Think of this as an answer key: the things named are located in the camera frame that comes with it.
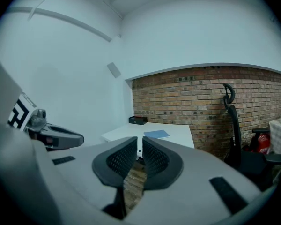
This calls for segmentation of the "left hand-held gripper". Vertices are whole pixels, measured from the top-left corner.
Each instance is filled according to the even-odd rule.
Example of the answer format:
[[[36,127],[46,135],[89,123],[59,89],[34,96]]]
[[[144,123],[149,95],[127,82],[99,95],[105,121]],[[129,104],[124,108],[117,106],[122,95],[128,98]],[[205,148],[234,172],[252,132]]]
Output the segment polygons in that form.
[[[24,92],[19,95],[7,123],[50,149],[69,149],[84,143],[83,135],[47,123],[46,110],[39,109]]]

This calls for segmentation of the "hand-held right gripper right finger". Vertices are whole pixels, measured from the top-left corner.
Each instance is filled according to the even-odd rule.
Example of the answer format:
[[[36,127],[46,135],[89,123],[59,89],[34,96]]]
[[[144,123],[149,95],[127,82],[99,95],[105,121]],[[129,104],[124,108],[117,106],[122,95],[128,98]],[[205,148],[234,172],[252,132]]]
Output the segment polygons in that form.
[[[128,215],[133,225],[244,225],[271,196],[217,157],[144,137],[147,180]]]

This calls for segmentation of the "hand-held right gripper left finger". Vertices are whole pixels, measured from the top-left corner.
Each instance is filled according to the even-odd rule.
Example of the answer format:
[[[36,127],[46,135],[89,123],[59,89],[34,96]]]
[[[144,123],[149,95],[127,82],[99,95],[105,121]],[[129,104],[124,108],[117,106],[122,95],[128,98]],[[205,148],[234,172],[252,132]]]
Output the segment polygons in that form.
[[[32,141],[40,225],[123,225],[123,184],[136,159],[137,138],[47,151]]]

